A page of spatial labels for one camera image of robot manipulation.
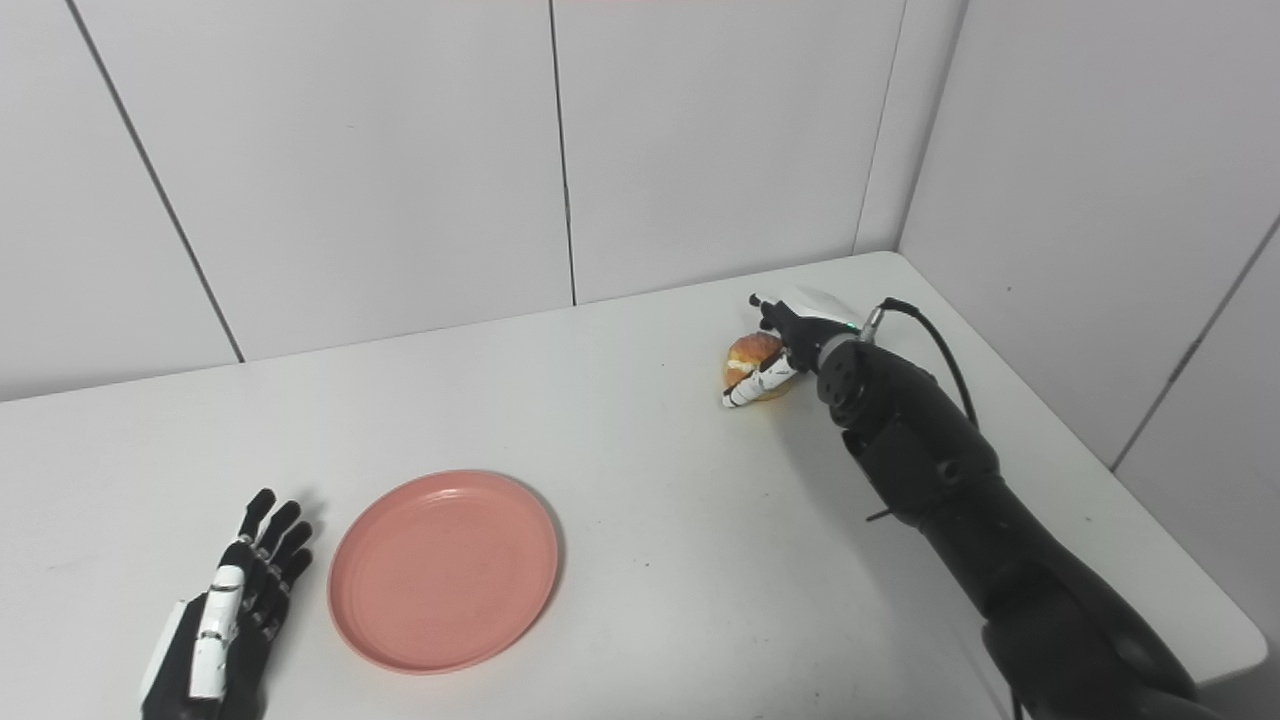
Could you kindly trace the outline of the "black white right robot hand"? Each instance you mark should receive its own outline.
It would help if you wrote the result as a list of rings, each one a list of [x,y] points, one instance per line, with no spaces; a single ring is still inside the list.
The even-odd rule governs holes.
[[[859,338],[861,324],[826,307],[813,307],[795,293],[774,297],[753,293],[758,329],[731,343],[722,365],[721,402],[736,409],[786,395],[803,374],[815,372],[832,340]]]

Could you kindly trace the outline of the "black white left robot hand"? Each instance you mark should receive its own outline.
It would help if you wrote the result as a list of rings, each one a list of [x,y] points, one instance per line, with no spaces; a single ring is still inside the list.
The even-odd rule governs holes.
[[[142,719],[261,719],[274,644],[310,569],[314,527],[262,488],[207,588],[175,605],[143,675]]]

